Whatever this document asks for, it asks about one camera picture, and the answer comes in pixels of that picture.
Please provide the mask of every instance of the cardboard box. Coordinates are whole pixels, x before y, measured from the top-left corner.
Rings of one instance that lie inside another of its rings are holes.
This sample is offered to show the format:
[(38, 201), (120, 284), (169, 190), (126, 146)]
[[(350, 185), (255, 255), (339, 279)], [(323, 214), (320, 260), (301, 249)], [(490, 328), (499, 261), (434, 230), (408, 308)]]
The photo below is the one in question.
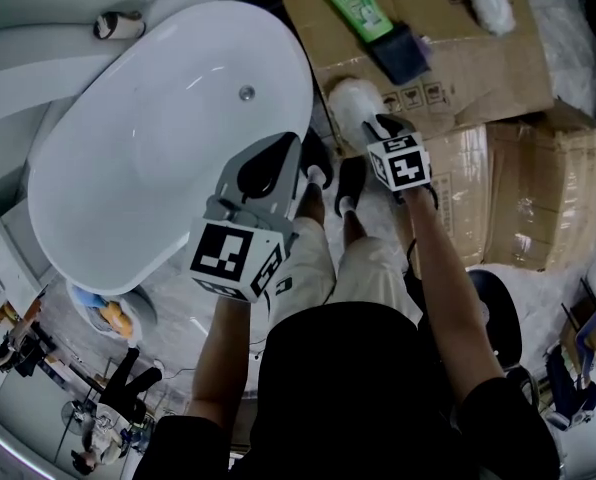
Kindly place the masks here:
[[(423, 142), (431, 157), (438, 211), (465, 266), (482, 263), (489, 224), (489, 165), (484, 125), (450, 132)], [(393, 208), (403, 251), (413, 239), (407, 207)], [(416, 272), (417, 260), (412, 258)]]
[[(574, 307), (571, 308), (571, 315), (576, 322), (576, 328), (581, 328), (591, 315), (596, 311), (596, 303), (589, 297), (585, 297), (578, 301)], [(583, 318), (578, 318), (576, 315), (583, 315)], [(571, 360), (571, 363), (577, 374), (582, 373), (582, 365), (580, 364), (580, 357), (578, 356), (578, 350), (576, 348), (576, 335), (578, 333), (574, 330), (569, 319), (565, 322), (560, 333), (560, 342), (567, 351), (567, 355)], [(585, 344), (594, 351), (596, 356), (596, 328), (594, 328), (587, 339)]]
[(544, 113), (490, 123), (487, 136), (485, 262), (542, 270), (584, 261), (596, 240), (596, 121), (559, 101)]
[[(517, 27), (502, 38), (478, 25), (468, 0), (377, 0), (391, 20), (427, 37), (433, 50), (432, 71), (404, 87), (391, 85), (328, 0), (283, 1), (325, 101), (344, 78), (370, 80), (392, 113), (412, 121), (425, 137), (553, 105), (527, 0), (511, 0)], [(343, 151), (349, 152), (332, 124)]]

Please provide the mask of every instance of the white sponge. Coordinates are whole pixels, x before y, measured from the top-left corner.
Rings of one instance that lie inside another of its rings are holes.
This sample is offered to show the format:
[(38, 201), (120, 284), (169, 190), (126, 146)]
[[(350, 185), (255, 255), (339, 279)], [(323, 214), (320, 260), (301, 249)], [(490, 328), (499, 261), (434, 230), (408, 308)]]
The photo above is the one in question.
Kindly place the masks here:
[(516, 28), (514, 11), (509, 0), (471, 0), (480, 26), (502, 36)]

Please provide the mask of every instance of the khaki shorts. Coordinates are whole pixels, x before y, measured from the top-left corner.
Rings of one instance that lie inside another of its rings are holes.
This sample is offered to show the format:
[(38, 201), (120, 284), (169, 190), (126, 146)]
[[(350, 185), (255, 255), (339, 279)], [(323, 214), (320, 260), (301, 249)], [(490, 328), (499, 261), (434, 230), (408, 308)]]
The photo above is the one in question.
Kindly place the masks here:
[(402, 270), (387, 244), (366, 237), (354, 242), (340, 260), (338, 279), (325, 230), (316, 221), (294, 219), (299, 235), (269, 290), (269, 329), (305, 309), (337, 302), (374, 302), (400, 311), (416, 323), (420, 310), (407, 293)]

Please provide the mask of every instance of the green bottle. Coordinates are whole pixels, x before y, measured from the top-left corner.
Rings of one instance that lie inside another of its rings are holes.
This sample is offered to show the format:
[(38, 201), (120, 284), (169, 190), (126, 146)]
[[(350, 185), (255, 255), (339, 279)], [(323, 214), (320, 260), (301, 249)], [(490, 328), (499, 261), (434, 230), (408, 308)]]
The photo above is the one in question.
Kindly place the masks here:
[(394, 28), (375, 0), (331, 0), (366, 42), (371, 43)]

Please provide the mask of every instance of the fiducial marker cube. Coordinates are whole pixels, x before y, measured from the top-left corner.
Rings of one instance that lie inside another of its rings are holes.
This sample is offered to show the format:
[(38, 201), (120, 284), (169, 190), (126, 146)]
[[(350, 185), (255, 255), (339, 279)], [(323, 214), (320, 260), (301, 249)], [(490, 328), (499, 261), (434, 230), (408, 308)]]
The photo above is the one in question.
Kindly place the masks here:
[(431, 161), (420, 133), (374, 142), (367, 151), (376, 177), (392, 192), (431, 182)]
[(256, 302), (286, 259), (282, 233), (199, 219), (185, 269), (208, 292)]

